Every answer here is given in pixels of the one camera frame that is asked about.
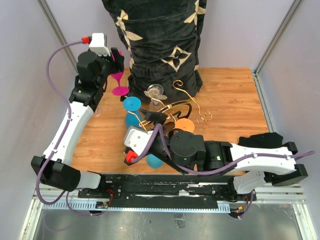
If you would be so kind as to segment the magenta wine glass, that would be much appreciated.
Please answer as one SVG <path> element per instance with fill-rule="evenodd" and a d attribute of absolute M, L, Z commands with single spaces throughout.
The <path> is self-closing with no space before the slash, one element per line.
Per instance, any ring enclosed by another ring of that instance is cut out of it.
<path fill-rule="evenodd" d="M 129 92 L 129 88 L 127 86 L 121 85 L 121 79 L 123 75 L 124 71 L 110 75 L 117 82 L 117 87 L 112 90 L 112 94 L 115 96 L 125 96 Z"/>

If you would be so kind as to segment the clear wine glass back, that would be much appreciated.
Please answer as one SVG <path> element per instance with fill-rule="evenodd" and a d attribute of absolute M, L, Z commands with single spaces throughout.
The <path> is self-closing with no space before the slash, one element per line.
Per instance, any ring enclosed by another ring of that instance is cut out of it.
<path fill-rule="evenodd" d="M 157 112 L 164 106 L 161 100 L 163 93 L 164 89 L 160 84 L 152 84 L 148 87 L 147 95 L 151 99 L 149 103 L 149 110 L 151 112 Z"/>

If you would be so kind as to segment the clear wine glass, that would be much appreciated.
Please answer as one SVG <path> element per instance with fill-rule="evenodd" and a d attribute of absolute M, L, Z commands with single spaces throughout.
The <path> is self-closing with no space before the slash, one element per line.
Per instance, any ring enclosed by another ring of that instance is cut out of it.
<path fill-rule="evenodd" d="M 151 99 L 149 103 L 149 110 L 151 112 L 157 112 L 164 106 L 161 100 L 163 93 L 164 89 L 160 84 L 152 84 L 148 87 L 147 95 Z"/>
<path fill-rule="evenodd" d="M 103 112 L 103 109 L 101 107 L 97 107 L 95 112 L 92 114 L 93 117 L 99 117 Z"/>

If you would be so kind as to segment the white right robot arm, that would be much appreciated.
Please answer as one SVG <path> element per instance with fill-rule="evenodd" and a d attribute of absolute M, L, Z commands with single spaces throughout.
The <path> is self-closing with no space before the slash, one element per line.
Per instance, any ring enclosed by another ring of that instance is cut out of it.
<path fill-rule="evenodd" d="M 212 177 L 243 171 L 242 175 L 228 180 L 226 188 L 215 192 L 218 198 L 232 202 L 251 195 L 256 188 L 267 183 L 286 187 L 308 176 L 306 167 L 297 160 L 309 154 L 298 153 L 293 142 L 267 147 L 267 137 L 272 136 L 271 133 L 259 135 L 261 146 L 248 146 L 205 140 L 185 127 L 168 128 L 162 121 L 162 113 L 147 112 L 146 116 L 154 121 L 149 130 L 142 128 L 139 116 L 131 112 L 125 116 L 124 162 L 128 166 L 144 157 L 154 156 L 183 175 Z"/>

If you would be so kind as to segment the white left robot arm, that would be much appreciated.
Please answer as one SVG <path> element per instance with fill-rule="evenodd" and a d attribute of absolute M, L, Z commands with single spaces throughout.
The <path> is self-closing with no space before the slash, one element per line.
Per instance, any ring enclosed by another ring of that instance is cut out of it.
<path fill-rule="evenodd" d="M 106 91 L 108 76 L 124 71 L 124 56 L 115 47 L 107 54 L 89 49 L 78 56 L 76 68 L 78 74 L 66 101 L 66 114 L 42 156 L 32 158 L 31 167 L 37 174 L 37 187 L 44 184 L 66 192 L 89 189 L 101 198 L 107 193 L 105 177 L 71 165 L 79 138 Z"/>

